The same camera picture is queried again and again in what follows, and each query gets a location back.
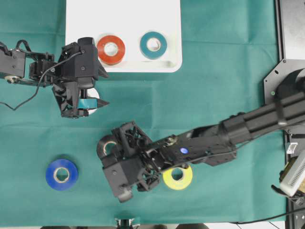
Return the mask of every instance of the blue led light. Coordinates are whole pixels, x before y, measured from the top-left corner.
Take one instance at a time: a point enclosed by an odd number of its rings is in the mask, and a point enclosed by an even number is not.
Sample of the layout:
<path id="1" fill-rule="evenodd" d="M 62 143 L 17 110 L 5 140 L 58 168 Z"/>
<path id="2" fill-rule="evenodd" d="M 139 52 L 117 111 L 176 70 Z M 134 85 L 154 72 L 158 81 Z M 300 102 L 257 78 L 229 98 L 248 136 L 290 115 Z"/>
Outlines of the blue led light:
<path id="1" fill-rule="evenodd" d="M 180 148 L 180 152 L 183 154 L 188 154 L 188 149 L 187 148 Z"/>

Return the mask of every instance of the blue tape roll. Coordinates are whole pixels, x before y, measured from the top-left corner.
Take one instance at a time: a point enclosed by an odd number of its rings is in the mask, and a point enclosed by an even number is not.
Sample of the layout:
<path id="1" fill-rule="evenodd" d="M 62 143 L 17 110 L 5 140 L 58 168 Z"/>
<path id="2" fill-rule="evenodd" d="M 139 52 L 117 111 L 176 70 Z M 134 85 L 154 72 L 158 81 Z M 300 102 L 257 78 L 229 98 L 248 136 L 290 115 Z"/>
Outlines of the blue tape roll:
<path id="1" fill-rule="evenodd" d="M 156 38 L 160 42 L 160 48 L 157 51 L 151 51 L 147 47 L 147 42 L 150 38 Z M 158 32 L 148 32 L 144 34 L 141 38 L 140 42 L 140 49 L 144 56 L 146 56 L 148 59 L 155 60 L 161 57 L 166 49 L 167 49 L 167 42 L 165 37 L 158 33 Z"/>
<path id="2" fill-rule="evenodd" d="M 64 168 L 69 172 L 68 177 L 64 181 L 60 181 L 56 178 L 56 171 L 58 171 L 59 168 Z M 58 191 L 71 188 L 77 181 L 77 178 L 78 172 L 76 166 L 71 161 L 66 159 L 53 161 L 51 164 L 49 164 L 46 171 L 46 180 L 48 185 Z"/>

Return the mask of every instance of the green cloth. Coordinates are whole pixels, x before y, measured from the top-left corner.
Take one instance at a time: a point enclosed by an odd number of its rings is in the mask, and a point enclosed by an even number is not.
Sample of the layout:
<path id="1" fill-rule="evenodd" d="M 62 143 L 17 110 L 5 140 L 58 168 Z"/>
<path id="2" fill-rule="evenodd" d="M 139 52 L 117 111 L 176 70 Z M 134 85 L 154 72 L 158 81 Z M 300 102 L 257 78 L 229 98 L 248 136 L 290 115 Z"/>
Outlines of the green cloth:
<path id="1" fill-rule="evenodd" d="M 65 1 L 2 0 L 0 41 L 19 39 L 59 57 L 65 36 Z M 51 88 L 16 112 L 0 107 L 0 226 L 114 225 L 248 221 L 285 212 L 278 185 L 284 166 L 281 132 L 258 139 L 236 160 L 217 167 L 192 165 L 183 191 L 161 184 L 120 204 L 96 155 L 101 137 L 124 122 L 153 139 L 216 124 L 264 102 L 263 78 L 278 62 L 273 0 L 181 2 L 183 65 L 175 73 L 110 73 L 96 89 L 110 104 L 87 118 L 61 118 Z M 93 21 L 101 26 L 108 21 Z M 0 81 L 0 101 L 17 105 L 35 88 Z M 75 186 L 51 189 L 45 171 L 57 158 L 72 160 Z"/>

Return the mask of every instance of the teal tape roll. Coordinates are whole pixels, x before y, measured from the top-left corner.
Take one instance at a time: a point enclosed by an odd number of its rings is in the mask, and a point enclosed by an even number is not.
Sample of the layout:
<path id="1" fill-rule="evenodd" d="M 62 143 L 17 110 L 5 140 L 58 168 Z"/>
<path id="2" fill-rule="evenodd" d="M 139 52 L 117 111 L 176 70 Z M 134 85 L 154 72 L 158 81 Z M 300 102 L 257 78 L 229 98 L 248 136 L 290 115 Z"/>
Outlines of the teal tape roll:
<path id="1" fill-rule="evenodd" d="M 160 47 L 155 51 L 152 51 L 147 47 L 147 42 L 151 38 L 157 39 L 160 43 L 159 44 Z M 160 34 L 158 32 L 148 32 L 148 33 L 144 34 L 141 38 L 140 49 L 141 49 L 142 54 L 145 57 L 147 57 L 148 59 L 151 59 L 151 60 L 155 60 L 155 59 L 158 59 L 159 57 L 161 57 L 165 53 L 165 51 L 167 49 L 167 42 L 166 42 L 165 37 L 162 34 Z"/>
<path id="2" fill-rule="evenodd" d="M 97 100 L 96 99 L 79 99 L 78 108 L 79 109 L 97 108 Z"/>

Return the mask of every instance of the cable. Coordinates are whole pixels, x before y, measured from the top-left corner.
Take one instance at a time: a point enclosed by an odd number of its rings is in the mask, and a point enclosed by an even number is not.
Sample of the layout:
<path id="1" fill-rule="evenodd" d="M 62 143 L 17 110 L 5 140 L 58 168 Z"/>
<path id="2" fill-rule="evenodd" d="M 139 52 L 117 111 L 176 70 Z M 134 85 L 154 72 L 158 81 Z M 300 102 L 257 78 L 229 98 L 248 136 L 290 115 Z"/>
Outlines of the cable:
<path id="1" fill-rule="evenodd" d="M 274 225 L 272 222 L 269 222 L 271 225 L 273 225 L 275 228 L 280 229 L 279 227 L 277 227 L 276 225 Z"/>
<path id="2" fill-rule="evenodd" d="M 291 215 L 291 214 L 294 214 L 294 213 L 297 213 L 299 211 L 304 211 L 305 208 L 299 208 L 299 209 L 296 209 L 296 210 L 293 210 L 293 211 L 289 211 L 289 212 L 286 212 L 286 213 L 283 213 L 283 214 L 280 214 L 280 215 L 276 215 L 276 216 L 272 216 L 272 217 L 269 217 L 269 218 L 264 218 L 264 219 L 258 219 L 258 220 L 254 220 L 254 221 L 249 221 L 249 222 L 232 222 L 233 224 L 249 224 L 249 223 L 257 223 L 257 222 L 262 222 L 262 221 L 269 221 L 271 219 L 275 219 L 275 218 L 279 218 L 281 216 L 288 216 L 288 215 Z"/>
<path id="3" fill-rule="evenodd" d="M 17 42 L 17 44 L 16 44 L 16 50 L 20 50 L 20 51 L 22 51 L 22 49 L 19 49 L 19 47 L 20 47 L 20 45 L 21 44 L 24 44 L 24 47 L 25 47 L 25 49 L 27 50 L 27 51 L 29 51 L 29 52 L 31 52 L 32 50 L 30 49 L 30 46 L 29 46 L 29 43 L 26 41 L 26 40 L 19 40 L 18 42 Z"/>
<path id="4" fill-rule="evenodd" d="M 4 49 L 5 54 L 7 54 L 7 55 L 10 54 L 8 47 L 4 43 L 0 42 L 0 47 L 2 47 Z"/>
<path id="5" fill-rule="evenodd" d="M 50 71 L 52 68 L 55 68 L 55 67 L 57 67 L 57 66 L 59 66 L 59 65 L 62 65 L 63 63 L 69 61 L 70 59 L 72 59 L 73 57 L 75 57 L 76 55 L 79 55 L 79 54 L 81 54 L 81 52 L 77 52 L 77 53 L 71 55 L 71 56 L 70 56 L 69 58 L 67 58 L 66 60 L 63 60 L 63 61 L 61 61 L 61 62 L 55 64 L 55 65 L 52 66 L 51 68 L 47 69 L 47 70 L 41 75 L 41 78 L 40 78 L 39 81 L 38 81 L 38 84 L 37 84 L 37 88 L 36 88 L 35 93 L 34 93 L 30 98 L 28 98 L 27 100 L 23 101 L 23 102 L 20 103 L 19 105 L 17 105 L 15 108 L 12 108 L 10 105 L 8 105 L 8 104 L 6 104 L 6 103 L 4 103 L 4 102 L 0 102 L 0 104 L 7 106 L 9 109 L 11 109 L 11 110 L 13 110 L 13 111 L 16 111 L 19 107 L 21 107 L 22 105 L 24 105 L 25 103 L 27 103 L 28 101 L 30 101 L 31 99 L 33 99 L 33 98 L 37 95 L 37 93 L 38 93 L 38 91 L 39 91 L 39 85 L 40 85 L 40 83 L 42 82 L 43 78 L 45 77 L 45 75 L 46 75 L 46 73 L 47 73 L 48 71 Z"/>

